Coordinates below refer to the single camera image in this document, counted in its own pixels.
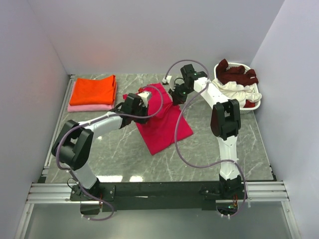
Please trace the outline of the crimson pink t shirt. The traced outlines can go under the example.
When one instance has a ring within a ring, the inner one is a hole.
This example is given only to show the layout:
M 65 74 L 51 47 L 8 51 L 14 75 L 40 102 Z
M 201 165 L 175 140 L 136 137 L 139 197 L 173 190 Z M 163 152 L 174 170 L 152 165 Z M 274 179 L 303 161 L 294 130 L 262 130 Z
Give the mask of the crimson pink t shirt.
M 160 83 L 149 84 L 140 91 L 149 91 L 152 94 L 149 115 L 159 109 L 163 100 L 163 107 L 158 114 L 148 119 L 146 124 L 136 123 L 150 154 L 155 155 L 175 142 L 174 132 L 181 110 L 179 106 L 173 105 L 169 94 Z

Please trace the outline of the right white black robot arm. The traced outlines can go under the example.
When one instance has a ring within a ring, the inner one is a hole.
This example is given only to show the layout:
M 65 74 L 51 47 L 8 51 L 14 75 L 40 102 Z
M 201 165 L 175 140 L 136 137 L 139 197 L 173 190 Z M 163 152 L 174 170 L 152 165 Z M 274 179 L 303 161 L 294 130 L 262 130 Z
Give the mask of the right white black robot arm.
M 191 64 L 183 66 L 180 71 L 182 84 L 177 84 L 168 75 L 162 83 L 169 85 L 173 105 L 184 104 L 188 94 L 197 92 L 211 107 L 210 128 L 217 138 L 221 161 L 218 189 L 214 189 L 212 195 L 229 199 L 244 189 L 237 166 L 237 136 L 241 128 L 239 102 L 221 93 L 205 72 L 196 72 Z

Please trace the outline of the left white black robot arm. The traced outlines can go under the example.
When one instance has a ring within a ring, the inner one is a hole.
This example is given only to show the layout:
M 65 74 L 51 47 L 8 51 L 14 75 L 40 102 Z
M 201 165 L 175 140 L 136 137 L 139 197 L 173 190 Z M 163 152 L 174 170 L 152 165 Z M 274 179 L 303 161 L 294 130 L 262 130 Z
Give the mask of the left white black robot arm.
M 51 153 L 56 157 L 58 166 L 61 163 L 66 165 L 65 170 L 78 182 L 86 199 L 103 198 L 100 181 L 88 164 L 92 143 L 98 137 L 122 129 L 132 121 L 146 123 L 151 97 L 148 91 L 130 93 L 123 103 L 100 117 L 84 122 L 69 120 L 64 124 Z

